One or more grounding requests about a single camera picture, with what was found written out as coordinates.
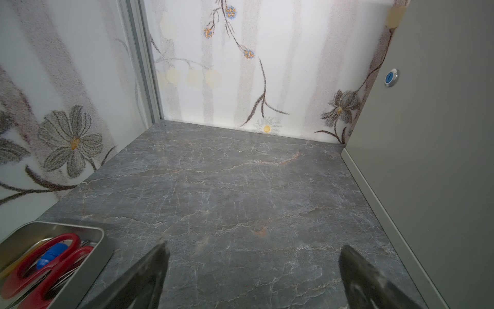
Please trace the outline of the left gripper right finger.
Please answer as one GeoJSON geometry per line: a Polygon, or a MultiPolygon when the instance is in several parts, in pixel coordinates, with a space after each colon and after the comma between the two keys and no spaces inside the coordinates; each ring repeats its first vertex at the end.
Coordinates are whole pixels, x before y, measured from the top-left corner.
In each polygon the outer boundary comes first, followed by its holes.
{"type": "Polygon", "coordinates": [[[350,245],[344,245],[338,265],[349,308],[419,308],[350,245]]]}

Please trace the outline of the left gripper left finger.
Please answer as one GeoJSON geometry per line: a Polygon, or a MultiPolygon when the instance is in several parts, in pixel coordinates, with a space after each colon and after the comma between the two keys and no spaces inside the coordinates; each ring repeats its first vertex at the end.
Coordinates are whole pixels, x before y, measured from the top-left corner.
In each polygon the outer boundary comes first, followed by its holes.
{"type": "Polygon", "coordinates": [[[170,251],[160,241],[84,308],[158,308],[170,251]]]}

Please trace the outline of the grey metal cabinet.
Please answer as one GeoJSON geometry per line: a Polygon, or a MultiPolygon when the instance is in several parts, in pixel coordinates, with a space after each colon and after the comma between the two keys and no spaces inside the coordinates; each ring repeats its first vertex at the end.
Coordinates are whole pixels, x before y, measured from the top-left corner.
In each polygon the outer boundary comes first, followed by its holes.
{"type": "Polygon", "coordinates": [[[492,1],[407,4],[342,156],[426,305],[492,308],[492,1]]]}

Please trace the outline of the blue round cabinet lock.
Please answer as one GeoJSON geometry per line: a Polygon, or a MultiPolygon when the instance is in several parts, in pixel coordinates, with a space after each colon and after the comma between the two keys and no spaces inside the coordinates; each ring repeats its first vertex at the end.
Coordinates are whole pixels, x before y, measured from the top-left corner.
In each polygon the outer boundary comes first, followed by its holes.
{"type": "Polygon", "coordinates": [[[397,83],[398,78],[399,78],[399,70],[393,68],[386,75],[384,83],[387,87],[392,87],[397,83]]]}

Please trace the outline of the red handled scissors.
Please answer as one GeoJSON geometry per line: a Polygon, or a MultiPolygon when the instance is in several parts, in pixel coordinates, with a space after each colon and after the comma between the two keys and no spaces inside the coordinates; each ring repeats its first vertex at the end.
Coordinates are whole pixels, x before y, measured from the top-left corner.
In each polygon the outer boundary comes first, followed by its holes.
{"type": "Polygon", "coordinates": [[[48,308],[99,244],[99,230],[18,230],[1,242],[1,308],[48,308]]]}

